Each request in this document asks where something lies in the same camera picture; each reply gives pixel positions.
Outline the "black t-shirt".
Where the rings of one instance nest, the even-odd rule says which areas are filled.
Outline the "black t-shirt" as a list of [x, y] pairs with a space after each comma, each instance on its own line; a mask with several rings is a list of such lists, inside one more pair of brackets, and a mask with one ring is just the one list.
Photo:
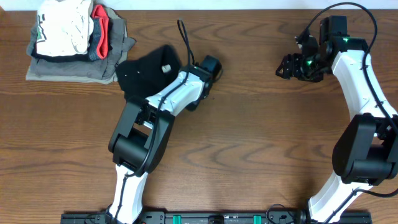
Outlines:
[[171, 45], [120, 63], [116, 75], [126, 100], [123, 113], [130, 115], [148, 111], [176, 116], [198, 101], [205, 89], [193, 67], [182, 67]]

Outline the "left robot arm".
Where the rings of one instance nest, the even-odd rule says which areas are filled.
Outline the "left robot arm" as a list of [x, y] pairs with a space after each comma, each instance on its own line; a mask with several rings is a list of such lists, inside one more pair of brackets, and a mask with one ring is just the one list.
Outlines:
[[188, 65], [158, 93], [126, 102], [109, 142], [117, 183], [106, 223], [134, 223], [142, 212], [147, 176], [164, 155], [176, 116], [193, 111], [221, 76], [220, 65]]

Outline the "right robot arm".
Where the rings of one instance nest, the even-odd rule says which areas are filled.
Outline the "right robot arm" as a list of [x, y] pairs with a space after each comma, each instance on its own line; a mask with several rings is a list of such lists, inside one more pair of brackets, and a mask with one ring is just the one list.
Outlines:
[[365, 215], [345, 210], [361, 195], [388, 198], [371, 189], [397, 175], [397, 111], [384, 96], [374, 74], [369, 46], [347, 35], [298, 40], [299, 54], [283, 57], [275, 74], [283, 79], [320, 82], [334, 75], [343, 90], [350, 122], [333, 148], [333, 172], [309, 198], [299, 223], [359, 223]]

